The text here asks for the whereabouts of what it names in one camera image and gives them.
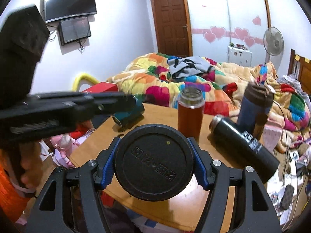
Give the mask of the person's left hand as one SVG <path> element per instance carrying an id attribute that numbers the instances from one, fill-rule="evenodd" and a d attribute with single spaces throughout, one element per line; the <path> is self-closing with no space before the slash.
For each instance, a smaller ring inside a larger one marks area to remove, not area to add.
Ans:
<path id="1" fill-rule="evenodd" d="M 28 189 L 36 188 L 43 176 L 39 141 L 20 144 L 19 150 L 21 152 L 21 167 L 25 170 L 21 181 Z"/>

